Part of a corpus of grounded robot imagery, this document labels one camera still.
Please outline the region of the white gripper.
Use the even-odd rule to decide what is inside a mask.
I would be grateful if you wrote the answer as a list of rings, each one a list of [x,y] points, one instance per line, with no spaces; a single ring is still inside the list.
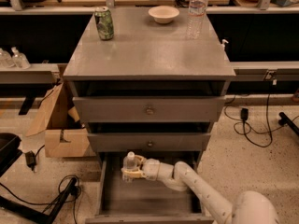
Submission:
[[[138,178],[146,178],[151,181],[155,181],[158,177],[160,162],[155,159],[146,159],[141,155],[135,155],[137,161],[137,169],[128,170],[122,168],[122,177],[124,179],[138,179]]]

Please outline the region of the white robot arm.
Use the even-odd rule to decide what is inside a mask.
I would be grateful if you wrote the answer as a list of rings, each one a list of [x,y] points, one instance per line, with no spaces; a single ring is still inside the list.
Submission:
[[[214,218],[213,224],[280,224],[276,208],[261,193],[244,191],[231,203],[184,161],[171,165],[130,151],[121,172],[123,180],[144,178],[177,191],[190,189]]]

